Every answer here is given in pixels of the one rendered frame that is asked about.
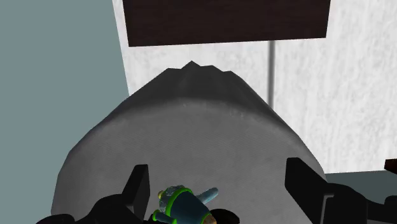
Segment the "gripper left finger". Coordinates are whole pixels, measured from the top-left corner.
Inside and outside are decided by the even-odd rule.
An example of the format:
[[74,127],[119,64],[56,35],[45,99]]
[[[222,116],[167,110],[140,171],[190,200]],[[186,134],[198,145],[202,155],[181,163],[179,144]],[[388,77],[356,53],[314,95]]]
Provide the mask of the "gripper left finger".
[[150,199],[148,165],[136,165],[121,194],[98,200],[76,221],[70,214],[47,216],[36,224],[143,224]]

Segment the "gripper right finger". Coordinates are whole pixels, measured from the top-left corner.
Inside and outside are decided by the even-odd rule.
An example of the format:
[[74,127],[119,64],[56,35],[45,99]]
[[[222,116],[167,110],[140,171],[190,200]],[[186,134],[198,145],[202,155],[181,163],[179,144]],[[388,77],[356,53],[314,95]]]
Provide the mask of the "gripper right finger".
[[284,185],[312,224],[397,224],[397,195],[373,202],[350,186],[327,182],[301,158],[286,160]]

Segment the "dark brown robot stand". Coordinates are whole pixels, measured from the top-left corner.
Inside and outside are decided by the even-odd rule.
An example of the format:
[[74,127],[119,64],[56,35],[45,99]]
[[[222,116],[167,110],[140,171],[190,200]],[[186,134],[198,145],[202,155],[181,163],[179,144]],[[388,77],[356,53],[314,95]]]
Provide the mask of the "dark brown robot stand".
[[325,38],[331,0],[122,0],[130,47]]

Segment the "green and blue toy figure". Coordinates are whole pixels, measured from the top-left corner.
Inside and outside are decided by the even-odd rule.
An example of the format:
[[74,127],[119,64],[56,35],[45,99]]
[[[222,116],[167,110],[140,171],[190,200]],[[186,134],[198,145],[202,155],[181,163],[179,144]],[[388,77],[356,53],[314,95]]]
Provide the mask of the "green and blue toy figure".
[[217,188],[210,188],[195,195],[183,185],[170,186],[159,191],[159,209],[153,212],[151,219],[165,224],[217,224],[206,204],[218,192]]

